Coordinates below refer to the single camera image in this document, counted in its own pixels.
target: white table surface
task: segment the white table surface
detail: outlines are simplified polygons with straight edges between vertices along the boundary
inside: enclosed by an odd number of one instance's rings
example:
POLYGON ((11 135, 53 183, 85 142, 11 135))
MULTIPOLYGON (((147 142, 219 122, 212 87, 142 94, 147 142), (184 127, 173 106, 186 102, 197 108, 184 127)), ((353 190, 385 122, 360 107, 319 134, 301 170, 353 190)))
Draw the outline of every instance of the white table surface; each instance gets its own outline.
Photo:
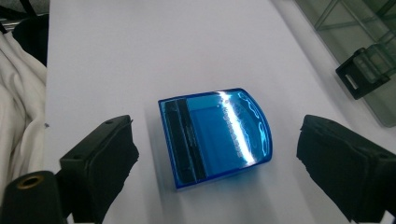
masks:
POLYGON ((395 153, 396 129, 346 94, 336 66, 290 0, 51 1, 45 169, 59 171, 83 137, 128 114, 140 158, 106 224, 348 223, 296 158, 304 115, 395 153), (236 87, 265 113, 273 159, 176 191, 158 100, 236 87))

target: translucent blue box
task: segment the translucent blue box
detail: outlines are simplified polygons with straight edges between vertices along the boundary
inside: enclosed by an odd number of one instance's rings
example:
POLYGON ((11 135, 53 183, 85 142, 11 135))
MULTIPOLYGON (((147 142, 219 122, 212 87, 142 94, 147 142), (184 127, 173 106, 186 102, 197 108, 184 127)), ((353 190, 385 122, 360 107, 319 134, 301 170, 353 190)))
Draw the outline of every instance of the translucent blue box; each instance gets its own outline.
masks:
POLYGON ((177 189, 272 158, 268 122, 242 89, 159 101, 177 189))

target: white cloth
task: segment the white cloth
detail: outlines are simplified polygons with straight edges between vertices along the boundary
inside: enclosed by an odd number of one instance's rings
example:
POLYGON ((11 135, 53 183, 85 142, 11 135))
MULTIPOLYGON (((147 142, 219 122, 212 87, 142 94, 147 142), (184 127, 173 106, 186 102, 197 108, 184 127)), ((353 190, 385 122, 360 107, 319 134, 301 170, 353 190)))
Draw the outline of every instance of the white cloth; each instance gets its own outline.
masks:
POLYGON ((47 68, 0 35, 0 202, 6 185, 42 168, 47 68))

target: blue plastic case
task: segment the blue plastic case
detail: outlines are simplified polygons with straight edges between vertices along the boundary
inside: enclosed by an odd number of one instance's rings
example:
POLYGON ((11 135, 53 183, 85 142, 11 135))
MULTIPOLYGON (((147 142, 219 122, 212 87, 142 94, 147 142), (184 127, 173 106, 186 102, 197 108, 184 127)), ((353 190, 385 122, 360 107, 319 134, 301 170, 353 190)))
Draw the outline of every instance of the blue plastic case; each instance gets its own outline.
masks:
POLYGON ((270 127, 242 89, 159 101, 177 189, 272 158, 270 127))

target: brass screw hole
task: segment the brass screw hole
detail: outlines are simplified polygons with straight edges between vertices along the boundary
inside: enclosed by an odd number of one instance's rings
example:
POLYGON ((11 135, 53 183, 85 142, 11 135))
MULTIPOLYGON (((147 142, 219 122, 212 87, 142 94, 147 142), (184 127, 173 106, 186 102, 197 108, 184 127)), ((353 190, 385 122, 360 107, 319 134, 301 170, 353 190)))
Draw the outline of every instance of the brass screw hole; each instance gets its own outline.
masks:
POLYGON ((21 180, 17 188, 18 189, 31 189, 40 184, 44 180, 44 176, 42 175, 31 175, 27 176, 23 180, 21 180))

